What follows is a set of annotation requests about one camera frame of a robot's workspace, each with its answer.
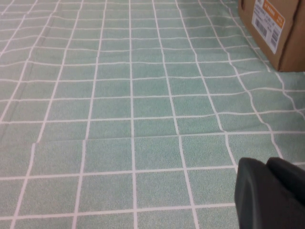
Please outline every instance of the barcode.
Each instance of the barcode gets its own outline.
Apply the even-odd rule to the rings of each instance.
[[[274,29],[273,29],[273,33],[272,33],[272,37],[271,37],[271,44],[272,44],[273,47],[275,47],[275,48],[276,48],[278,36],[279,36],[279,31],[278,31],[276,28],[274,28]]]
[[[257,26],[257,28],[261,31],[261,33],[263,34],[264,37],[266,37],[267,35],[267,30],[265,29],[265,27],[261,24],[261,22],[258,19],[255,19],[255,24]]]

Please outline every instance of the brown cardboard box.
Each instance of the brown cardboard box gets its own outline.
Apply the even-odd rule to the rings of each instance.
[[[239,0],[238,8],[276,70],[305,71],[305,0]]]

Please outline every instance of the cardboard box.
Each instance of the cardboard box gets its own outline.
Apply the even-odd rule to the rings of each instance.
[[[276,70],[305,71],[305,0],[239,0],[238,11]]]

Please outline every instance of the black plastic object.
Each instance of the black plastic object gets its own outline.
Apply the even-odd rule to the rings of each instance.
[[[305,171],[280,158],[242,158],[235,203],[240,229],[305,229]]]

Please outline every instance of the black object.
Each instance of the black object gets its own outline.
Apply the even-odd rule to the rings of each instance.
[[[242,158],[235,203],[240,229],[305,229],[305,171],[280,158]]]

